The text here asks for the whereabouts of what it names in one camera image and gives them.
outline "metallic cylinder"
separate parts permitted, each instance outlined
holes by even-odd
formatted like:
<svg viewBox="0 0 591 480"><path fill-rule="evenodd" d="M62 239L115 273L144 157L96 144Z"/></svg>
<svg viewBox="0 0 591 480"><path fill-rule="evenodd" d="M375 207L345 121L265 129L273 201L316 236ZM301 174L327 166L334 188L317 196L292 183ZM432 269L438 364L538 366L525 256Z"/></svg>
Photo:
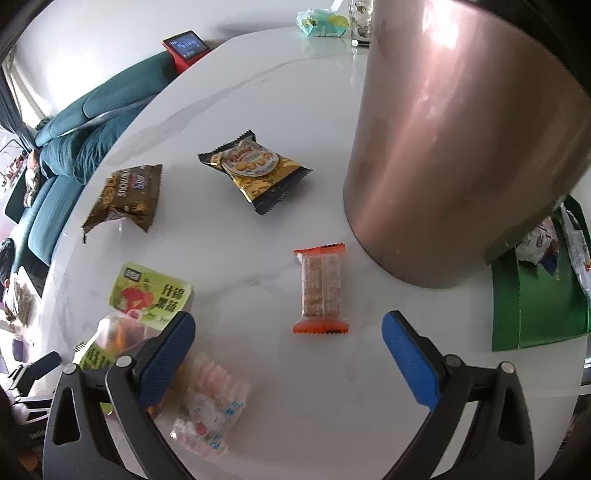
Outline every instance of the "metallic cylinder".
<svg viewBox="0 0 591 480"><path fill-rule="evenodd" d="M471 276L591 163L591 99L544 46L453 0L377 1L345 212L407 282Z"/></svg>

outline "red device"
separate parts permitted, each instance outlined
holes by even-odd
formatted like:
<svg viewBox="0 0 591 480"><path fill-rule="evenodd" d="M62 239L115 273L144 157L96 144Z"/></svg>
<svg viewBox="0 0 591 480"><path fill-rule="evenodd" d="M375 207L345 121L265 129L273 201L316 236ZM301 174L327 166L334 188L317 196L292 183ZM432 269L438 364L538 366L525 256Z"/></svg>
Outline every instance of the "red device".
<svg viewBox="0 0 591 480"><path fill-rule="evenodd" d="M173 56L178 74L187 70L212 50L192 30L167 38L162 45Z"/></svg>

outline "green tray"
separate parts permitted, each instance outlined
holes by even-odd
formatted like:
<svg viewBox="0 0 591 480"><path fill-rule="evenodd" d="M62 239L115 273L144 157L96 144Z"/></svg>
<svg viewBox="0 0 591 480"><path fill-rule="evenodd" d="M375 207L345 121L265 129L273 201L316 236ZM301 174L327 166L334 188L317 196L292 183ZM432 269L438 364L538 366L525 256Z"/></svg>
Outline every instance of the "green tray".
<svg viewBox="0 0 591 480"><path fill-rule="evenodd" d="M583 228L589 231L579 203L564 201ZM541 265L517 261L511 249L492 263L494 290L494 352L560 342L591 332L587 297L570 264L560 210L552 215L559 252L558 268L550 275Z"/></svg>

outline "teal sofa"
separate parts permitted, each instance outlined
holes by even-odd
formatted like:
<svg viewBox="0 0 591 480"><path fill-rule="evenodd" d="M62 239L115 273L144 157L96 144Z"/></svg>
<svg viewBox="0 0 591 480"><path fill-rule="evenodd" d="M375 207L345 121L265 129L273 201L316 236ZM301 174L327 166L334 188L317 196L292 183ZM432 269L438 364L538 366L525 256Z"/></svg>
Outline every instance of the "teal sofa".
<svg viewBox="0 0 591 480"><path fill-rule="evenodd" d="M17 223L11 234L16 249L13 272L24 266L44 277L84 186L129 124L176 76L168 52L150 57L79 98L37 134L44 183L33 205L25 208L21 175L4 208Z"/></svg>

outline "table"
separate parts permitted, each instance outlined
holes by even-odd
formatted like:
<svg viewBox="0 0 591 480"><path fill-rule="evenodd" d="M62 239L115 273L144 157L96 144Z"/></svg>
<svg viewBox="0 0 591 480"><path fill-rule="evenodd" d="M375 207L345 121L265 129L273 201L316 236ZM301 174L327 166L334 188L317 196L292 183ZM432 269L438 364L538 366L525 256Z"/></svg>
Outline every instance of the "table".
<svg viewBox="0 0 591 480"><path fill-rule="evenodd" d="M540 474L569 423L586 339L492 353L489 268L455 288L428 290L397 280L365 254L342 200L365 67L366 52L353 55L345 39L307 38L294 27L234 38L169 85L121 136L72 212L43 295L40 354L56 349L72 358L74 345L109 313L123 263L188 280L194 347L254 385L230 432L231 452L209 463L175 447L191 471L207 479L380 479L427 414L381 339L383 315L398 309L443 353L473 365L515 364ZM265 216L197 158L247 129L314 170ZM83 245L80 226L107 176L156 163L164 169L150 231L127 220L105 223ZM590 182L587 175L582 183ZM575 195L589 215L591 193L579 188ZM348 249L343 308L350 333L295 335L301 290L292 251L334 242ZM170 421L160 424L165 434ZM460 424L442 468L451 466L469 422L466 416Z"/></svg>

